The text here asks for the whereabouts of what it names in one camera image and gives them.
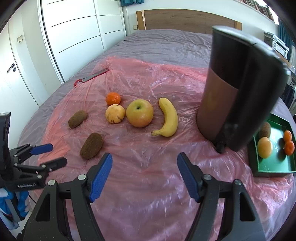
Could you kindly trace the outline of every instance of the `metal screw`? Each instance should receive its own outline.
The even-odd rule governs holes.
[[[52,185],[55,184],[55,180],[49,180],[47,184],[50,185],[50,186],[52,186]]]
[[[242,182],[238,179],[235,179],[234,184],[240,186],[242,184]]]
[[[78,179],[79,179],[79,180],[84,180],[84,179],[86,179],[86,175],[84,175],[84,174],[80,174],[80,175],[78,176]]]
[[[210,174],[204,174],[204,179],[209,181],[212,179],[212,176]]]

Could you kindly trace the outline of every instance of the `gray bedsheet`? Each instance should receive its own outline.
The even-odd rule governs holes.
[[[32,116],[22,131],[18,144],[41,144],[47,123],[55,107],[73,88],[75,80],[89,76],[100,60],[108,56],[117,56],[119,58],[136,58],[158,64],[207,68],[209,65],[211,42],[211,35],[179,30],[145,30],[126,37],[125,40],[98,56],[59,87]],[[293,122],[282,100],[278,101],[273,112]],[[294,133],[296,133],[294,122],[292,128]],[[36,165],[37,159],[38,157],[32,156],[26,164]],[[295,189],[294,182],[291,195],[286,203],[274,213],[272,218],[263,221],[267,240],[270,240],[276,234],[291,211],[296,198]]]

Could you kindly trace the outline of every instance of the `door handle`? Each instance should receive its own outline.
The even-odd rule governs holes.
[[[15,66],[15,64],[13,63],[13,64],[10,66],[10,68],[6,71],[6,73],[8,73],[8,72],[10,71],[10,69],[13,68],[14,66]]]

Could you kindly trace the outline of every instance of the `blue gripper pad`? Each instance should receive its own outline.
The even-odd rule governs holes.
[[[31,154],[32,155],[40,155],[42,153],[50,152],[53,150],[53,145],[52,144],[45,144],[41,146],[35,146],[31,149]]]
[[[107,181],[109,173],[113,164],[112,156],[109,153],[105,153],[99,163],[92,166],[88,173],[87,187],[89,190],[89,200],[94,202],[99,198],[103,187]]]
[[[185,153],[178,154],[177,165],[190,197],[193,198],[196,202],[199,202],[200,196],[198,194],[197,181],[189,168],[189,165],[192,164]]]

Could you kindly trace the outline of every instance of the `light switch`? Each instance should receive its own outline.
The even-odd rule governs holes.
[[[21,35],[17,38],[17,43],[19,44],[20,42],[22,42],[24,40],[24,37]]]

